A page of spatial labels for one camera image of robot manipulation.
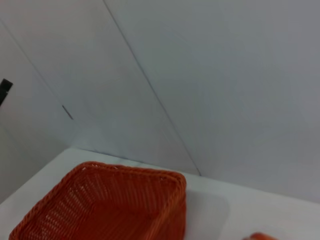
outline woven texture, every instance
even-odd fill
[[[182,174],[91,161],[69,172],[9,240],[182,240],[185,225]]]

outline wicker basket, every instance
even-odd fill
[[[69,172],[10,240],[182,240],[186,179],[177,172],[85,162]]]

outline white wall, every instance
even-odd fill
[[[204,176],[320,202],[320,1],[106,3]]]
[[[74,145],[198,174],[101,0],[4,0],[0,17],[66,106]]]
[[[67,148],[77,132],[61,104],[0,23],[0,202]]]

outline basket rim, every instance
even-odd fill
[[[159,227],[161,223],[165,221],[165,219],[169,216],[170,212],[174,209],[174,207],[179,203],[179,201],[185,195],[185,190],[187,186],[187,181],[185,177],[175,171],[163,170],[163,169],[152,169],[152,168],[141,168],[135,166],[125,166],[120,164],[107,164],[103,162],[97,161],[85,161],[80,163],[76,167],[74,167],[71,171],[69,171],[59,183],[57,183],[41,200],[39,200],[31,210],[23,217],[21,222],[12,230],[9,235],[9,240],[20,240],[19,234],[23,229],[31,222],[34,217],[36,217],[39,213],[45,210],[46,206],[52,199],[54,199],[61,191],[61,189],[72,182],[74,177],[76,177],[79,173],[84,171],[86,168],[88,169],[104,169],[110,172],[115,173],[123,173],[123,174],[136,174],[142,175],[146,178],[149,177],[158,177],[158,178],[166,178],[170,181],[176,183],[176,188],[168,198],[167,202],[163,206],[163,209],[160,211],[159,216],[155,219],[152,224],[154,230],[146,233],[146,237],[151,237],[157,234],[160,230]]]

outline white table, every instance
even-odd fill
[[[0,205],[0,240],[76,165],[85,161],[160,167],[94,152],[67,149]],[[241,240],[263,231],[280,240],[319,240],[320,205],[184,173],[186,240]]]

